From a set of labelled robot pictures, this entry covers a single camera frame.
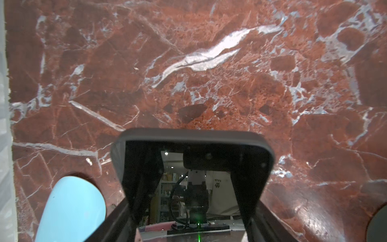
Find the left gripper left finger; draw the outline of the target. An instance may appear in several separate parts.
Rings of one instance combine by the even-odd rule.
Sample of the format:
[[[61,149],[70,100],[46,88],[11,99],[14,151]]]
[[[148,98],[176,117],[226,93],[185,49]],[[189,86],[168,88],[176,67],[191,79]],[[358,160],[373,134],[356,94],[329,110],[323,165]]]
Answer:
[[[136,223],[127,199],[123,199],[86,242],[134,242]]]

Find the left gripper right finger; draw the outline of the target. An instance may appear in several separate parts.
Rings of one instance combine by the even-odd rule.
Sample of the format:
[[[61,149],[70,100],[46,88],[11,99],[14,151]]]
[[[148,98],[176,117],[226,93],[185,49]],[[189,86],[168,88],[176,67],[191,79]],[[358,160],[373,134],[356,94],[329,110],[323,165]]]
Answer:
[[[249,242],[297,242],[261,201],[247,221],[246,233]]]

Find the black phone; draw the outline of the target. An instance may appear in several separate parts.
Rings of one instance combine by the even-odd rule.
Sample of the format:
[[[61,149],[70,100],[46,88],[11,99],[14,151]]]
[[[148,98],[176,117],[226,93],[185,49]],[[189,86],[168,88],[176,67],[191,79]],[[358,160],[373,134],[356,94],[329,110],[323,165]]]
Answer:
[[[164,173],[163,152],[183,155],[188,177],[203,182],[202,171],[228,171],[246,229],[272,171],[275,155],[256,133],[240,131],[136,128],[120,134],[110,156],[139,225]]]

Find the dark grey round phone stand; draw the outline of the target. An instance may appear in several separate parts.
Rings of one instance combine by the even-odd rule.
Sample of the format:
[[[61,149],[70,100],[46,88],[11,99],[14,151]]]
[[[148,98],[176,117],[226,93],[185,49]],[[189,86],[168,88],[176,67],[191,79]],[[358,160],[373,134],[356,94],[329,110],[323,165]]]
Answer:
[[[387,242],[387,206],[382,207],[370,220],[366,242]]]

